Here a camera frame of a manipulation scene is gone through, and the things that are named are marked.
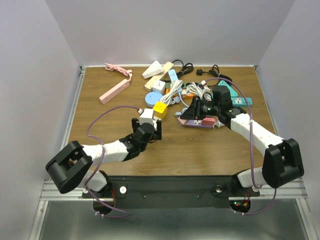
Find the beige power strip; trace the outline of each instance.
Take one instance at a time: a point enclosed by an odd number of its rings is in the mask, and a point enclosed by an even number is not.
[[[147,91],[151,92],[152,86],[154,85],[155,81],[164,79],[168,71],[171,70],[173,67],[174,67],[174,64],[168,61],[165,65],[163,65],[163,73],[160,73],[150,78],[150,80],[144,85],[144,88]]]

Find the black plug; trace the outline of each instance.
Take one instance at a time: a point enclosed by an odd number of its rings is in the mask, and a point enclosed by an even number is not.
[[[197,74],[198,76],[201,76],[203,73],[204,73],[204,71],[202,71],[201,68],[199,68],[199,69],[196,70],[196,74]]]

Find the pink power strip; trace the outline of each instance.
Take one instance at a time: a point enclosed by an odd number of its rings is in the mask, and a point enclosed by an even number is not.
[[[132,70],[127,70],[127,72],[130,75],[130,79],[123,79],[121,82],[119,82],[117,85],[115,85],[113,88],[111,88],[109,91],[107,91],[105,94],[103,94],[101,97],[99,97],[99,100],[102,104],[106,104],[108,101],[110,101],[112,98],[114,98],[116,95],[121,93],[123,90],[125,90],[130,85],[130,80],[132,76]]]

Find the teal power strip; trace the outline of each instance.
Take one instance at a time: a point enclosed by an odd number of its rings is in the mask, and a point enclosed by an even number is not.
[[[231,97],[232,105],[235,107],[247,107],[246,101],[243,97]],[[251,97],[247,97],[246,100],[249,103],[249,106],[252,106],[252,99]]]
[[[231,86],[229,86],[228,83],[226,83],[226,81],[221,80],[218,86],[226,86],[230,91],[231,97],[238,97],[238,93]]]

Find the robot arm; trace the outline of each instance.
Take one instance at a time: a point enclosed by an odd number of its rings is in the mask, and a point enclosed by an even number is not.
[[[183,120],[202,120],[206,116],[217,116],[229,129],[250,140],[250,116],[232,104],[226,86],[215,86],[212,101],[194,97],[189,108],[180,116]],[[294,139],[285,140],[266,130],[252,120],[253,145],[264,156],[263,166],[254,168],[257,185],[268,184],[278,188],[304,175],[300,148]],[[253,186],[251,169],[236,173],[235,185],[239,188]]]
[[[133,118],[133,133],[112,143],[105,144],[102,163],[123,162],[137,157],[146,150],[150,141],[162,139],[162,122],[154,120],[146,109],[139,120]],[[65,194],[75,188],[84,188],[93,171],[91,166],[98,165],[102,156],[101,145],[80,145],[78,141],[67,144],[45,166],[60,193]],[[88,182],[89,189],[99,192],[108,184],[108,176],[97,171]]]

